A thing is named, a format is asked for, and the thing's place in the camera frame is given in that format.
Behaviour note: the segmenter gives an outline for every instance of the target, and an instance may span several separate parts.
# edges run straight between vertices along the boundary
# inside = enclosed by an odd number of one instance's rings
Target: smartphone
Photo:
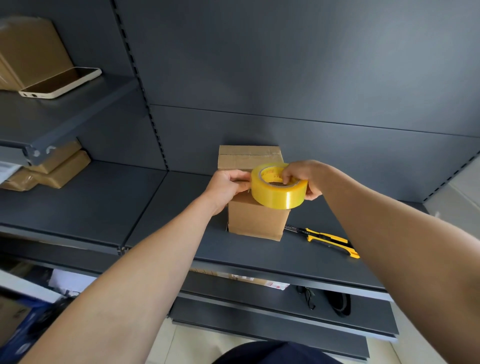
[[[40,81],[34,85],[18,91],[23,97],[56,98],[74,88],[99,77],[102,70],[99,68],[73,67],[55,76]]]

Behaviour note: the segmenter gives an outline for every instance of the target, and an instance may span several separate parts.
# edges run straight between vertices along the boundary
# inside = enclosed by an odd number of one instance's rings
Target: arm
[[[291,163],[325,200],[361,258],[422,335],[450,363],[480,357],[480,242],[317,161]]]
[[[219,171],[180,215],[145,238],[75,299],[22,364],[144,363],[212,215],[250,174]]]

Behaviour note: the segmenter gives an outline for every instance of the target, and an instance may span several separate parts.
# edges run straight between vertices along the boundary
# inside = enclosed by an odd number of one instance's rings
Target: yellow packing tape
[[[287,163],[269,163],[252,171],[252,196],[260,204],[286,210],[299,206],[307,192],[308,181],[292,178],[282,183],[282,171]]]

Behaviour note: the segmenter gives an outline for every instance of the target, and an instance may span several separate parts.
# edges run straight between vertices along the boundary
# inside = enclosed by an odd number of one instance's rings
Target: person's right arm
[[[449,363],[480,358],[480,241],[317,161],[290,163],[323,194],[365,264]]]

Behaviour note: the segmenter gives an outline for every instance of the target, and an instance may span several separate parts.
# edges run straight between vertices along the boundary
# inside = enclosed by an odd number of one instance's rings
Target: tile floor
[[[146,364],[211,364],[228,350],[249,342],[248,339],[163,322]],[[400,364],[392,345],[367,339],[370,364]],[[344,364],[355,362],[342,360]]]

